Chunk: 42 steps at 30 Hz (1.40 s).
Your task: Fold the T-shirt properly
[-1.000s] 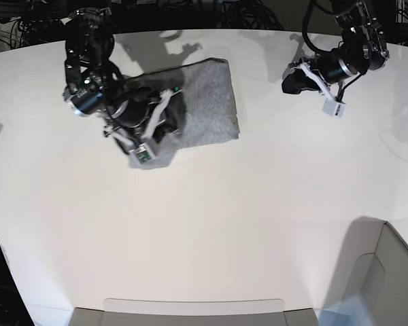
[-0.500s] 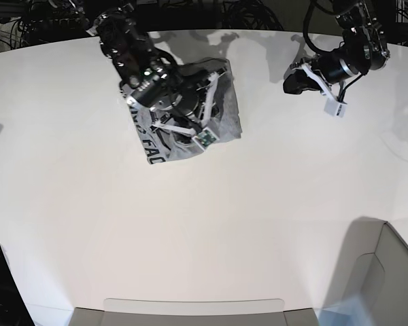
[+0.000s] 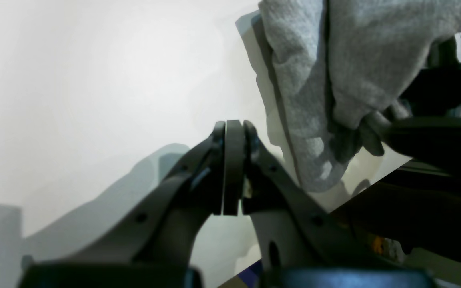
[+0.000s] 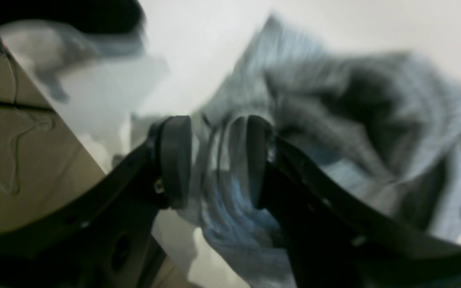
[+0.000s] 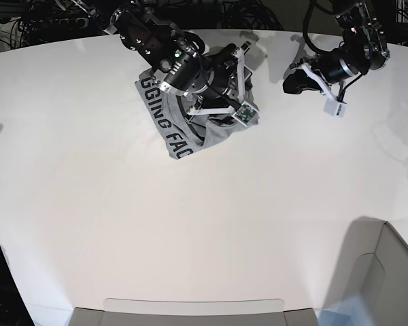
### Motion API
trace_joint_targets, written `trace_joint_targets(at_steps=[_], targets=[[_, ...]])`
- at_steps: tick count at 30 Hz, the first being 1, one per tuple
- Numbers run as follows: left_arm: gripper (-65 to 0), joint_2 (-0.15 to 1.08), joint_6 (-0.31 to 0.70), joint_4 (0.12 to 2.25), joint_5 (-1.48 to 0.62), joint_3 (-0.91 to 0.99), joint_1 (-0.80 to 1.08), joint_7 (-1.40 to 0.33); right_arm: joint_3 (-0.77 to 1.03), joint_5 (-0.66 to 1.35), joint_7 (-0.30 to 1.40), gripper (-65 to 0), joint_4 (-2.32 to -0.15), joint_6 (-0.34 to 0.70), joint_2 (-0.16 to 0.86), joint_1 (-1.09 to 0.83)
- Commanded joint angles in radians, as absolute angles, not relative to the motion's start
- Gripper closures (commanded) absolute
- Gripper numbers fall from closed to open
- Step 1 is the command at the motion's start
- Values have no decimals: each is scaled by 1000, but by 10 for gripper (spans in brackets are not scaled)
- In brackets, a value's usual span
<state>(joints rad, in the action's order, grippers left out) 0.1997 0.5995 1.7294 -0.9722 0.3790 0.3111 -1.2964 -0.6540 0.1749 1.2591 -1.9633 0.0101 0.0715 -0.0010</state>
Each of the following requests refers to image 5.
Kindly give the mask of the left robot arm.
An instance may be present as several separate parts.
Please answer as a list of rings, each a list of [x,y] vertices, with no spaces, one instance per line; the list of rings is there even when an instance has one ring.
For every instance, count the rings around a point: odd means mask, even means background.
[[[314,56],[304,57],[290,65],[293,73],[284,79],[286,94],[301,94],[306,90],[325,94],[338,84],[335,99],[343,102],[347,89],[369,71],[382,69],[390,58],[384,28],[377,20],[370,1],[333,1],[326,9],[310,1],[303,20],[303,40]],[[333,50],[323,50],[309,37],[309,23],[317,9],[334,17],[341,28],[343,40]]]

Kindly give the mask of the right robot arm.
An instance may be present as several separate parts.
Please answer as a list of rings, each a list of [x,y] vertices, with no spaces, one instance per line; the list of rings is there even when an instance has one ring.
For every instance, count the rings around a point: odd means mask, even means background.
[[[138,52],[151,66],[158,88],[186,98],[188,119],[198,115],[229,115],[243,125],[258,109],[247,98],[251,71],[245,66],[250,43],[228,44],[213,54],[203,40],[170,20],[159,20],[143,1],[123,1],[106,10],[108,28],[120,34],[124,46]]]

